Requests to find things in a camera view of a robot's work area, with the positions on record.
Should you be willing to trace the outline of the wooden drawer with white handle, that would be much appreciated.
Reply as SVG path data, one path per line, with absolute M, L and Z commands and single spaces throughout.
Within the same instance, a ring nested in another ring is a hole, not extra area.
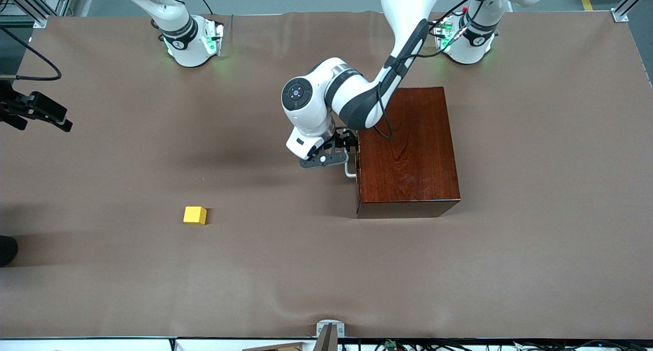
M 353 154 L 348 155 L 348 161 L 344 165 L 344 171 L 347 178 L 350 178 L 355 183 L 355 199 L 356 199 L 356 218 L 360 219 L 361 210 L 361 183 L 360 183 L 360 168 L 357 156 Z

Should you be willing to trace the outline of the yellow cube block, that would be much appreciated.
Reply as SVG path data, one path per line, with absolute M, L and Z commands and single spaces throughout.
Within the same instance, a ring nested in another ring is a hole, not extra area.
M 201 206 L 186 206 L 184 210 L 183 223 L 189 225 L 205 225 L 208 210 Z

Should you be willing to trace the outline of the aluminium frame profile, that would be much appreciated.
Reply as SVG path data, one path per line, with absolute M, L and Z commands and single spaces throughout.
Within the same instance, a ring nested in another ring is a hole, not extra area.
M 0 24 L 44 28 L 51 16 L 72 15 L 73 0 L 0 0 Z
M 628 22 L 627 14 L 643 0 L 621 0 L 616 8 L 611 8 L 610 12 L 614 22 Z

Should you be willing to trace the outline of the metal mount post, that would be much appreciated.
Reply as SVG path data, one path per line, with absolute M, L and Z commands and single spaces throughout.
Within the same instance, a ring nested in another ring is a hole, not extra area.
M 346 347 L 340 342 L 340 339 L 345 337 L 345 323 L 342 321 L 318 321 L 316 337 L 312 351 L 346 351 Z

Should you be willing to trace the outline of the brown cardboard piece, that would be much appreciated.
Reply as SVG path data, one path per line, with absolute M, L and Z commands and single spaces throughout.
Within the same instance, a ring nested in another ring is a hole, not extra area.
M 304 347 L 303 342 L 291 342 L 291 343 L 257 346 L 254 348 L 244 348 L 242 351 L 304 351 L 303 347 Z

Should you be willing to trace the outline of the dark red wooden cabinet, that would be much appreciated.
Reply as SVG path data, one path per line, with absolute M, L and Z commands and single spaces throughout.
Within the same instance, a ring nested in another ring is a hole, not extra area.
M 359 133 L 357 217 L 443 215 L 461 200 L 444 88 L 401 88 L 386 110 L 390 139 Z

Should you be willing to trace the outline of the brown table mat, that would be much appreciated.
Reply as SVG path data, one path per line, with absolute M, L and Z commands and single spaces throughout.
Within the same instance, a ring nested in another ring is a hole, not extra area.
M 626 23 L 509 12 L 482 63 L 411 67 L 445 90 L 459 174 L 434 219 L 357 219 L 353 180 L 285 146 L 285 82 L 333 56 L 372 77 L 382 14 L 230 28 L 196 69 L 147 18 L 33 33 L 63 77 L 15 88 L 74 125 L 0 126 L 0 337 L 653 339 L 653 88 Z

